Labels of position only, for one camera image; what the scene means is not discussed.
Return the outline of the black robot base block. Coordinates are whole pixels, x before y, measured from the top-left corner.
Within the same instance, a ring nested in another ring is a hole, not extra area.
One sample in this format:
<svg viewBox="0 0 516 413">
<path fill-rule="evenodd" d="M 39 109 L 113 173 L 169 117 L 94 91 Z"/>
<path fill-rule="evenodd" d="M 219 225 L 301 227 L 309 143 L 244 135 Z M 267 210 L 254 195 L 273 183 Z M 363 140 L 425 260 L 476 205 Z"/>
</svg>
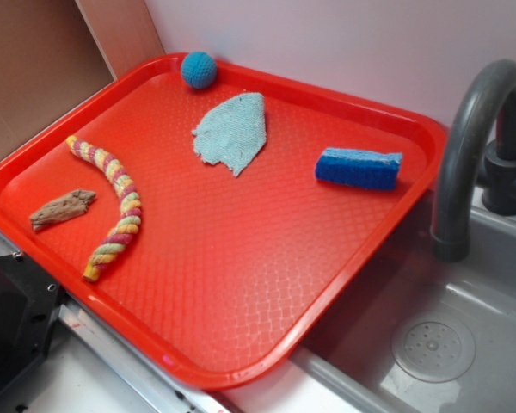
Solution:
<svg viewBox="0 0 516 413">
<path fill-rule="evenodd" d="M 46 360 L 64 293 L 31 257 L 0 256 L 0 397 Z"/>
</svg>

